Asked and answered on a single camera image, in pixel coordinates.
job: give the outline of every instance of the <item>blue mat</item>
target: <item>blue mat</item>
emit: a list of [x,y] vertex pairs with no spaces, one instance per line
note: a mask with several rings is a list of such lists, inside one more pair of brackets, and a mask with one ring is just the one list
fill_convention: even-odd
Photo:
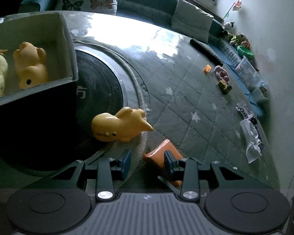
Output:
[[239,75],[236,74],[235,68],[236,65],[233,65],[228,58],[225,56],[225,54],[223,54],[216,46],[212,45],[212,44],[208,44],[213,51],[215,51],[215,53],[218,55],[218,57],[225,63],[225,66],[229,69],[228,71],[230,72],[230,74],[232,75],[232,77],[237,81],[238,85],[240,86],[241,90],[243,91],[243,93],[246,95],[251,108],[253,109],[253,112],[255,115],[257,115],[257,117],[259,119],[263,119],[266,117],[266,113],[265,111],[255,102],[253,96],[250,94],[250,91],[247,89],[247,87],[244,85],[244,83],[242,82],[241,78],[239,77]]

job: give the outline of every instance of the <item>orange block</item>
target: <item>orange block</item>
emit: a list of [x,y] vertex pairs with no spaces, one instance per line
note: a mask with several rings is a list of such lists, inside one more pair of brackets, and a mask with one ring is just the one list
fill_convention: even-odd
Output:
[[211,66],[210,65],[206,65],[205,69],[204,69],[204,73],[208,73],[211,70]]
[[[146,163],[152,163],[158,167],[163,176],[167,177],[165,172],[165,164],[164,164],[164,153],[166,150],[170,150],[173,156],[176,159],[182,159],[183,156],[178,152],[178,150],[173,146],[170,140],[164,140],[155,150],[151,151],[148,154],[144,155],[144,160]],[[182,184],[182,181],[173,181],[171,184],[175,187],[179,187]]]

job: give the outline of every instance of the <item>ribbed gray panel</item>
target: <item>ribbed gray panel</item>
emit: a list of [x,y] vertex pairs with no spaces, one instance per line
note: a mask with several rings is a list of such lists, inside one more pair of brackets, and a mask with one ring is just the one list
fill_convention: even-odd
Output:
[[83,224],[62,235],[181,234],[230,235],[208,221],[198,205],[181,202],[172,193],[123,193],[114,202],[99,203]]

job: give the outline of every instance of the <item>small white container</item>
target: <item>small white container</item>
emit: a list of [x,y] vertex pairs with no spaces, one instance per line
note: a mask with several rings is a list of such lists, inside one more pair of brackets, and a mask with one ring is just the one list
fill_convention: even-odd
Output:
[[235,71],[249,91],[253,91],[263,81],[245,56]]
[[263,103],[269,99],[268,90],[268,85],[262,82],[251,92],[251,95],[253,96],[255,102]]

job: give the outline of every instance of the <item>orange butterfly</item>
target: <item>orange butterfly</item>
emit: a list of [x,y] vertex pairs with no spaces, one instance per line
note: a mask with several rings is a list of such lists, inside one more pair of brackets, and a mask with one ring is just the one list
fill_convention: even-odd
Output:
[[98,6],[100,6],[100,9],[102,9],[102,7],[106,7],[108,9],[112,9],[112,3],[113,0],[105,0],[104,2],[99,2],[98,0],[90,0],[90,7],[94,10],[95,8],[97,8]]

